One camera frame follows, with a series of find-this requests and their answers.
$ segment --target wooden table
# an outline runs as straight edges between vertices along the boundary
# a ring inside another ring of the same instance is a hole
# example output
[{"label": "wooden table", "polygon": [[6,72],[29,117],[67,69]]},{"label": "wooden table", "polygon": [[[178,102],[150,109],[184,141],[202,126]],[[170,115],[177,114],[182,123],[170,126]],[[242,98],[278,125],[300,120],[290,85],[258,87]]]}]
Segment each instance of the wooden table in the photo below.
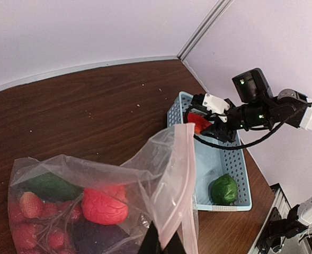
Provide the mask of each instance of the wooden table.
[{"label": "wooden table", "polygon": [[[0,92],[0,253],[15,253],[7,218],[13,161],[59,154],[119,165],[159,130],[180,91],[203,89],[179,60],[77,72]],[[253,208],[200,212],[200,253],[247,253],[273,194],[246,152]]]}]

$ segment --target clear plastic bag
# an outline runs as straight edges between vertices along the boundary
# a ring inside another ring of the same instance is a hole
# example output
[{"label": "clear plastic bag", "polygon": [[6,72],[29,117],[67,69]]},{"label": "clear plastic bag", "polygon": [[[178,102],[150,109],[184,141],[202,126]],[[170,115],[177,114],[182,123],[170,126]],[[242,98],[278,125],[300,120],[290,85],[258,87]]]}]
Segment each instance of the clear plastic bag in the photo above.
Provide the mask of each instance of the clear plastic bag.
[{"label": "clear plastic bag", "polygon": [[120,167],[65,155],[15,160],[8,214],[17,252],[138,253],[153,221],[162,248],[180,227],[186,253],[198,253],[193,134],[193,124],[160,131]]}]

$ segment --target basket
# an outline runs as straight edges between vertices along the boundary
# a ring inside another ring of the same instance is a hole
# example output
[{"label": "basket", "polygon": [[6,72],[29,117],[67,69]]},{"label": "basket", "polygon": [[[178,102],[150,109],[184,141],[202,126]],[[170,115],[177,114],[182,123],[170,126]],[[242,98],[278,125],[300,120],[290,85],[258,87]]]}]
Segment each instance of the basket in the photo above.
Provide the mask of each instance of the basket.
[{"label": "basket", "polygon": [[[183,114],[191,105],[191,100],[192,95],[185,92],[179,93],[173,106],[167,112],[167,126],[183,123]],[[238,135],[236,135],[236,142],[233,143],[222,143],[216,139],[200,137],[221,146],[240,145]],[[195,194],[198,210],[249,211],[252,207],[252,201],[243,151],[212,148],[197,140],[194,141],[194,146],[197,167]],[[238,187],[237,200],[228,206],[214,204],[209,194],[211,183],[224,174],[232,176]]]}]

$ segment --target green vegetable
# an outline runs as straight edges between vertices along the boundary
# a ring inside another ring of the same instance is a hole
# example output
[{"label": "green vegetable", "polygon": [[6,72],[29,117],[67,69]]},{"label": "green vegetable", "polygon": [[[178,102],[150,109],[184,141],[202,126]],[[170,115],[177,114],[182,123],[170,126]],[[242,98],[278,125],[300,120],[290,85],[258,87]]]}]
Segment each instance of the green vegetable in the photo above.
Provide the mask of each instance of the green vegetable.
[{"label": "green vegetable", "polygon": [[216,205],[229,205],[237,198],[237,184],[235,180],[225,174],[219,177],[211,188],[211,197]]},{"label": "green vegetable", "polygon": [[49,202],[74,200],[83,191],[81,188],[70,184],[53,173],[45,173],[31,178],[24,182],[24,186],[26,191],[33,192]]}]

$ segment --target white wall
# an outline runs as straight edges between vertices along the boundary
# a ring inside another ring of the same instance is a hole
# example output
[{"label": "white wall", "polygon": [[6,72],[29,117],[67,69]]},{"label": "white wall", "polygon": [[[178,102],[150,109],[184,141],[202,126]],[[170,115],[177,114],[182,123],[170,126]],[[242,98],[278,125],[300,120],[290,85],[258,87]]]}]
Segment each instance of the white wall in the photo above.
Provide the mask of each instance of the white wall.
[{"label": "white wall", "polygon": [[[185,62],[209,92],[236,105],[231,78],[255,67],[274,94],[292,88],[312,98],[312,1],[234,1]],[[241,133],[245,143],[262,135]],[[312,133],[287,125],[250,152],[292,206],[312,195]]]},{"label": "white wall", "polygon": [[175,56],[217,0],[0,0],[0,85],[63,68]]}]

